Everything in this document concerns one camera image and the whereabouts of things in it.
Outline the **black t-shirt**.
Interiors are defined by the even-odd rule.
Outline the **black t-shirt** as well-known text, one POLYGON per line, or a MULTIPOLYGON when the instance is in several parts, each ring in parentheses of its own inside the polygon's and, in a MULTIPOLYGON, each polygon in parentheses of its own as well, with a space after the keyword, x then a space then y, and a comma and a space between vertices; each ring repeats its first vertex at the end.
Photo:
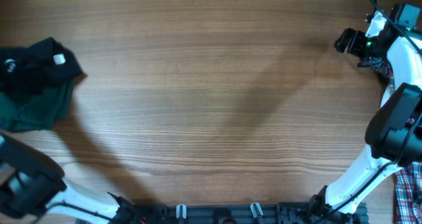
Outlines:
POLYGON ((29 47, 1 48, 1 91, 41 94, 82 75, 75 55, 54 38, 29 47))

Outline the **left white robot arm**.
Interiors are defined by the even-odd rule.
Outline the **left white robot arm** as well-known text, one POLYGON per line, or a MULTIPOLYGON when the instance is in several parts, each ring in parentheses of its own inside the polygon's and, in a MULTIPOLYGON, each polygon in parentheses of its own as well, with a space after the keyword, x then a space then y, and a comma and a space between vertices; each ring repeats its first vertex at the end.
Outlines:
POLYGON ((46 154, 1 135, 1 213, 37 223, 49 214, 75 217, 77 223, 146 223, 134 205, 121 196, 98 193, 65 178, 46 154))

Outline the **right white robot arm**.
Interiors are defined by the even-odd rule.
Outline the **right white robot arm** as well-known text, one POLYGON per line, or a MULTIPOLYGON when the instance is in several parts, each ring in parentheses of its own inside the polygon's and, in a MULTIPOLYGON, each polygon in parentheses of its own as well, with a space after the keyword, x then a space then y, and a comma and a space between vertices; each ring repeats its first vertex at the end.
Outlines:
POLYGON ((347 28, 335 41, 336 51, 360 59, 383 75, 388 85, 380 109, 365 132, 365 147, 348 170, 324 186, 306 206, 307 221, 352 223, 360 202, 391 174, 421 161, 421 12, 409 3, 390 14, 367 15, 366 32, 347 28))

